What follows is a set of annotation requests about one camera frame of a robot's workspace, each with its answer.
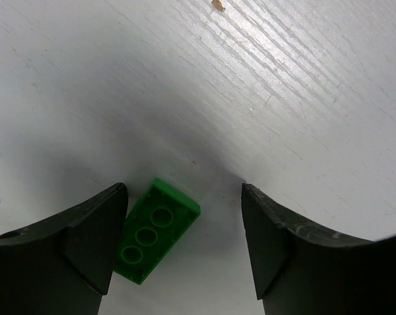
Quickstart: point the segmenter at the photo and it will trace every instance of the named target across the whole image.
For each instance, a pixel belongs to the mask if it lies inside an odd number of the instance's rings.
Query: white table surface
[[[240,185],[396,233],[396,0],[0,1],[0,234],[160,177],[202,216],[100,314],[262,314]]]

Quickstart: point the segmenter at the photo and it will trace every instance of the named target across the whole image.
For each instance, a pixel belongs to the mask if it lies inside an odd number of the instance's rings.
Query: paint chip
[[[212,5],[214,8],[216,8],[220,12],[225,11],[225,7],[223,7],[223,4],[220,2],[220,0],[212,0]]]

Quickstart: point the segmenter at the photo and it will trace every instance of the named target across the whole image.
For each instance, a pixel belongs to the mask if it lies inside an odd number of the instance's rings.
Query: brown spot
[[[212,5],[214,8],[216,8],[220,12],[225,11],[225,7],[223,7],[223,4],[220,2],[220,0],[212,0]]]

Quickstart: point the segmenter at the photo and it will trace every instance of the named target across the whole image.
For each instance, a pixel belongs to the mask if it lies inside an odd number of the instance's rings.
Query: green block
[[[141,284],[200,215],[200,206],[155,178],[123,226],[114,271]]]

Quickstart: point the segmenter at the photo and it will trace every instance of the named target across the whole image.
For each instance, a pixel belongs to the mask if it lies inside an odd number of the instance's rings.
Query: scratched white surface
[[[396,233],[396,0],[0,1],[0,233],[155,176],[202,216],[100,314],[262,314],[240,183]]]

